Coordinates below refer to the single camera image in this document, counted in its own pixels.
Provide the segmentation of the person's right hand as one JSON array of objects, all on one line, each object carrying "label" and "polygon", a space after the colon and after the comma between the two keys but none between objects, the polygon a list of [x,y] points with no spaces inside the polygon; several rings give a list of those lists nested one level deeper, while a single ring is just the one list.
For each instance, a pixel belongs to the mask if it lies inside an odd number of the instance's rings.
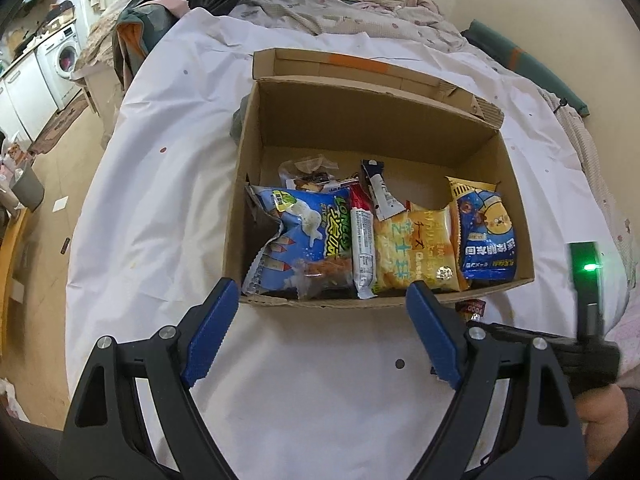
[{"label": "person's right hand", "polygon": [[578,418],[585,425],[587,463],[595,472],[612,454],[629,428],[628,404],[618,385],[582,393],[575,399]]}]

